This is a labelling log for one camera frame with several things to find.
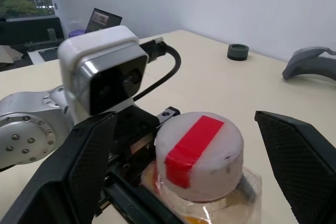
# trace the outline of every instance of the white wall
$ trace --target white wall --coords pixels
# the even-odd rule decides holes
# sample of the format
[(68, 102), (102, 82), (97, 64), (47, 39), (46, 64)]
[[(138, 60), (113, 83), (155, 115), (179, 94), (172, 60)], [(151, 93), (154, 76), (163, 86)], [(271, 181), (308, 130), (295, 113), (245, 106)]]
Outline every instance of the white wall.
[(307, 46), (336, 49), (336, 0), (56, 0), (66, 30), (86, 27), (94, 7), (124, 18), (139, 37), (177, 29), (288, 60)]

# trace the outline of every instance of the bolt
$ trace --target bolt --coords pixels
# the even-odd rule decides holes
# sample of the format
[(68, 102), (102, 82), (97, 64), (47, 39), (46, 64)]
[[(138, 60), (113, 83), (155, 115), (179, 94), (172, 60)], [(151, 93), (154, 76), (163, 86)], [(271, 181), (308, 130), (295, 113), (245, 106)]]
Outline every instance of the bolt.
[(163, 116), (169, 116), (170, 113), (165, 111), (165, 112), (162, 113), (162, 115), (163, 115)]
[(20, 139), (20, 136), (17, 135), (17, 134), (14, 134), (14, 135), (12, 136), (12, 139), (13, 139), (13, 140), (19, 140), (19, 139)]
[(12, 152), (12, 151), (14, 150), (14, 147), (12, 147), (12, 146), (7, 146), (7, 147), (5, 148), (5, 150), (8, 151), (8, 152)]

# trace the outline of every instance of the laptop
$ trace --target laptop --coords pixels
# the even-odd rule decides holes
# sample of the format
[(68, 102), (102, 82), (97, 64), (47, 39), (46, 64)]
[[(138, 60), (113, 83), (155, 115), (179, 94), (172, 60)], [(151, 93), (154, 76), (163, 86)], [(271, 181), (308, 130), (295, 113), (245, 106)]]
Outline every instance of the laptop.
[[(85, 33), (87, 34), (93, 31), (98, 31), (113, 26), (119, 26), (121, 24), (121, 21), (122, 17), (95, 8), (92, 12)], [(38, 53), (41, 55), (44, 61), (57, 60), (57, 49), (58, 48), (42, 50)]]

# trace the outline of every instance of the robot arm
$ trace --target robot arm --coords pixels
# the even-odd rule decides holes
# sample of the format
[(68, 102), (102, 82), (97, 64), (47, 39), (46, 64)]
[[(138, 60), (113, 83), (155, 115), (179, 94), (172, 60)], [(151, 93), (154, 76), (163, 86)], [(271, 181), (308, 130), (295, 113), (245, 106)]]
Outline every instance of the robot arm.
[[(153, 116), (137, 107), (132, 99), (140, 88), (146, 64), (164, 55), (165, 49), (177, 64), (159, 84), (177, 72), (181, 64), (179, 54), (161, 40), (139, 46), (138, 39), (126, 27), (75, 37), (65, 41), (58, 52), (63, 86), (44, 92), (17, 93), (2, 101), (1, 107), (11, 108), (1, 110), (8, 121), (4, 128), (13, 131), (0, 131), (15, 138), (8, 139), (9, 143), (17, 143), (11, 151), (5, 150), (15, 153), (7, 167), (35, 161), (24, 155), (35, 154), (40, 148), (42, 152), (47, 150), (46, 144), (54, 145), (49, 146), (48, 153), (57, 148), (56, 143), (61, 145), (41, 164), (2, 223), (91, 223), (93, 214), (100, 214), (107, 202), (120, 205), (120, 209), (132, 208), (130, 204), (137, 199), (120, 198), (120, 189), (127, 186), (125, 181), (139, 184), (143, 169), (155, 159), (157, 130), (179, 114), (169, 107)], [(27, 142), (33, 138), (28, 129), (39, 133), (33, 136), (34, 142)], [(33, 146), (35, 142), (35, 148), (22, 152), (21, 148), (27, 148), (25, 144)], [(103, 183), (111, 183), (113, 174), (121, 180), (106, 192), (110, 195), (107, 199), (100, 190)], [(143, 214), (140, 218), (148, 216), (149, 223), (157, 224), (163, 220), (166, 223), (169, 216), (169, 223), (181, 223), (162, 203), (152, 200), (155, 206), (161, 206), (164, 217), (160, 219), (146, 206), (139, 206)]]
[(19, 92), (0, 102), (0, 169), (38, 161), (57, 149), (73, 128), (64, 89)]

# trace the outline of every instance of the table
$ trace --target table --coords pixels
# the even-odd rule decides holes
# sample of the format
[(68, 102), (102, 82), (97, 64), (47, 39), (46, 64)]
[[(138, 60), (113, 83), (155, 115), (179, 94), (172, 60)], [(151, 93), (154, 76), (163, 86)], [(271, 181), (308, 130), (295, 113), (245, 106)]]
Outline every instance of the table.
[[(226, 58), (226, 44), (187, 31), (175, 31), (162, 37), (181, 54), (181, 69), (137, 105), (154, 115), (173, 106), (181, 112), (208, 111), (232, 120), (245, 140), (245, 166), (263, 177), (263, 223), (297, 223), (274, 179), (259, 127), (254, 121), (255, 111), (265, 110), (309, 122), (336, 146), (335, 82), (312, 77), (296, 77), (285, 82), (281, 75), (285, 62), (252, 52), (246, 61), (232, 61)], [(173, 63), (172, 57), (164, 56), (149, 64), (142, 89), (164, 76)], [(42, 91), (61, 84), (58, 60), (2, 72), (0, 77), (6, 80), (0, 98), (18, 91)], [(0, 173), (0, 216), (14, 202), (40, 162), (15, 166)], [(109, 207), (93, 223), (126, 222)]]

